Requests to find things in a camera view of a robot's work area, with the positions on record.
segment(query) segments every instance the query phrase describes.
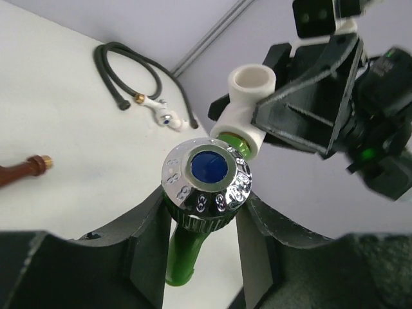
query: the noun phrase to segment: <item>brass fitting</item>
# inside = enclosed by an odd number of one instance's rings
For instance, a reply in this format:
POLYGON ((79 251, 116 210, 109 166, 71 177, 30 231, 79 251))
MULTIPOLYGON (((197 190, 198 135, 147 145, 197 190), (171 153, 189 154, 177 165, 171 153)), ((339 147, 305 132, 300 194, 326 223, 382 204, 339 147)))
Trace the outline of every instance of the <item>brass fitting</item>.
POLYGON ((41 156, 41 158, 44 161, 44 164, 46 164, 46 169, 51 169, 53 167, 53 159, 50 158, 49 156, 41 156))
POLYGON ((143 94, 141 94, 141 93, 137 93, 137 94, 135 95, 135 102, 136 102, 137 104, 143 104, 145 98, 146 98, 145 95, 143 95, 143 94))

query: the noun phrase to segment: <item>white plastic pipe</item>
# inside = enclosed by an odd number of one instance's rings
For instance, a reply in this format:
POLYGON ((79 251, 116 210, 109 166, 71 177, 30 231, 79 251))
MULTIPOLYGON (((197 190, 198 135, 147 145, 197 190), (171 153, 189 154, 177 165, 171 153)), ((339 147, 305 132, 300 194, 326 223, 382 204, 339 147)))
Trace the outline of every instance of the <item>white plastic pipe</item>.
POLYGON ((211 131, 211 137, 220 133, 234 133, 244 139, 250 147, 250 159, 255 158, 266 133, 253 126, 250 121, 256 103, 275 92, 276 75, 262 64, 247 64, 229 75, 230 103, 211 131))

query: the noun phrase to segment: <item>green light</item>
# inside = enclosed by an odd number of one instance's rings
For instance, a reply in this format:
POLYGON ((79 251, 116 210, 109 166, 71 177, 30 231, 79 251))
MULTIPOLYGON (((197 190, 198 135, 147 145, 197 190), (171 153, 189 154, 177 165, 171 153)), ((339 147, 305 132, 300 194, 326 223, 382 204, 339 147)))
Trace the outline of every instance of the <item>green light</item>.
POLYGON ((363 152, 360 154, 360 157, 362 158, 362 160, 368 161, 376 157, 376 152, 372 148, 369 148, 363 150, 363 152))

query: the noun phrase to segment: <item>blue cap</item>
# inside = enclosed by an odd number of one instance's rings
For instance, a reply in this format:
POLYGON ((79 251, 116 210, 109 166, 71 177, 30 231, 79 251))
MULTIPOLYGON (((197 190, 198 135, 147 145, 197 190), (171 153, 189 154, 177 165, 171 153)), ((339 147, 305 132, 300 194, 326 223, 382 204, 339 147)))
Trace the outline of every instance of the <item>blue cap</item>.
POLYGON ((193 176, 204 183, 218 183, 227 175, 227 162, 214 151, 198 153, 191 162, 193 176))

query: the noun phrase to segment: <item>black hose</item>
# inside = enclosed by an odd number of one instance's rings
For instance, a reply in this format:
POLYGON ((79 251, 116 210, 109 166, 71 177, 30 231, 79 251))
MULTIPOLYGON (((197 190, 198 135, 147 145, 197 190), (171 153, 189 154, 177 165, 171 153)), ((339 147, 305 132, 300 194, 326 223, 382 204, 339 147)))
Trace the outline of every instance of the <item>black hose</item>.
POLYGON ((160 80, 159 75, 155 72, 152 66, 164 72, 168 77, 170 77, 173 80, 173 82, 178 86, 180 92, 182 93, 183 100, 185 101, 186 110, 189 114, 189 122, 191 127, 193 129, 197 129, 199 127, 198 122, 194 118, 192 106, 189 102, 189 99, 187 98, 187 94, 176 77, 174 77, 161 64, 157 63, 152 59, 144 57, 143 55, 140 55, 139 53, 128 48, 126 45, 123 45, 122 43, 118 42, 110 42, 107 44, 97 46, 93 53, 93 58, 98 73, 102 77, 102 80, 108 88, 108 90, 110 91, 112 97, 115 99, 119 109, 121 109, 122 111, 127 110, 128 108, 130 108, 130 102, 121 96, 121 94, 117 91, 116 87, 113 85, 112 81, 116 83, 117 86, 119 86, 126 93, 130 94, 132 97, 135 97, 140 93, 131 89, 128 85, 122 82, 122 80, 116 75, 108 61, 108 52, 118 53, 127 58, 130 58, 131 60, 134 60, 141 64, 147 71, 149 71, 149 73, 153 76, 154 80, 156 81, 156 91, 152 95, 148 95, 148 97, 152 100, 156 100, 160 96, 163 88, 162 81, 160 80))

